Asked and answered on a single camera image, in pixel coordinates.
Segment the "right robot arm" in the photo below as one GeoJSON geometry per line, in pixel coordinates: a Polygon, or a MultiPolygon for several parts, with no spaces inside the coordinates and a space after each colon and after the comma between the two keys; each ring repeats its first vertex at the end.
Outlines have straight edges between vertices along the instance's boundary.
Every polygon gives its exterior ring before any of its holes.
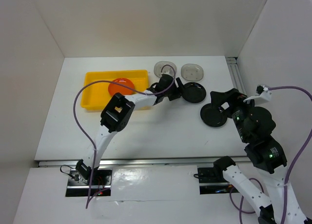
{"type": "Polygon", "coordinates": [[[248,179],[229,156],[214,161],[213,176],[218,181],[226,180],[247,200],[257,215],[260,224],[310,224],[299,206],[290,182],[291,171],[303,150],[311,140],[308,138],[290,164],[282,146],[272,137],[276,127],[271,113],[255,105],[256,100],[269,102],[272,91],[283,87],[259,85],[256,95],[246,96],[233,88],[227,92],[211,91],[211,102],[207,105],[208,126],[219,127],[221,120],[231,118],[244,151],[261,175],[267,194],[248,179]]]}

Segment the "clear glass plate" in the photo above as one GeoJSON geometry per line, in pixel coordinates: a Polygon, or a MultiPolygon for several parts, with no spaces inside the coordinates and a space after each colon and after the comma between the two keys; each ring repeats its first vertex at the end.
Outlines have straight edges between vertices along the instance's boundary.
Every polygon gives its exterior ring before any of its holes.
{"type": "Polygon", "coordinates": [[[185,64],[181,67],[181,76],[187,81],[197,82],[203,79],[204,70],[197,64],[185,64]]]}
{"type": "Polygon", "coordinates": [[[161,78],[163,74],[174,76],[177,72],[176,65],[169,61],[157,62],[154,66],[154,74],[161,78]]]}

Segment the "orange plate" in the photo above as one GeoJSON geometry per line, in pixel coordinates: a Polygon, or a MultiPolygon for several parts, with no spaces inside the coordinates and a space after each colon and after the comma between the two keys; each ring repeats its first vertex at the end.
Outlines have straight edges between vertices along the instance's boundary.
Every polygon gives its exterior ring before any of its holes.
{"type": "Polygon", "coordinates": [[[122,95],[132,95],[134,93],[134,83],[127,78],[117,78],[108,86],[108,92],[111,96],[116,93],[122,95]]]}

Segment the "black plate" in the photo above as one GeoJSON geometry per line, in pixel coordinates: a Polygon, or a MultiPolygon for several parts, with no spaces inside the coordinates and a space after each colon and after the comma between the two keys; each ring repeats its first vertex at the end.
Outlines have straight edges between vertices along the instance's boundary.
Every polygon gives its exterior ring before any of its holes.
{"type": "Polygon", "coordinates": [[[223,107],[213,107],[211,103],[204,105],[200,110],[202,121],[209,127],[219,128],[227,122],[227,116],[223,107]]]}
{"type": "Polygon", "coordinates": [[[197,104],[206,98],[205,88],[196,82],[188,82],[183,86],[182,97],[189,103],[197,104]]]}

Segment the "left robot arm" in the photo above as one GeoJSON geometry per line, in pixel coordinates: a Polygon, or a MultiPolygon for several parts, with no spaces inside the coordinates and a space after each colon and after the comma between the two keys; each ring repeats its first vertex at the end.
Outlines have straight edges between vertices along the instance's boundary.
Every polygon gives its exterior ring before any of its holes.
{"type": "Polygon", "coordinates": [[[96,169],[113,137],[128,124],[132,113],[160,103],[165,97],[174,100],[180,97],[175,78],[163,74],[156,84],[143,92],[132,95],[116,93],[110,99],[100,115],[100,126],[95,139],[92,139],[78,122],[76,108],[73,107],[74,119],[78,127],[91,141],[91,146],[76,164],[79,179],[86,185],[96,180],[96,169]]]}

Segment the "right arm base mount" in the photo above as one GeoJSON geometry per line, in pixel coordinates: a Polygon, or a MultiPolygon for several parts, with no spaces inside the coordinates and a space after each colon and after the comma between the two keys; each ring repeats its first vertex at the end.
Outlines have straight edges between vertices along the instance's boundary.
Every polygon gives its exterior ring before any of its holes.
{"type": "Polygon", "coordinates": [[[193,177],[198,179],[200,195],[229,193],[233,188],[229,182],[219,178],[213,168],[197,168],[193,177]]]}

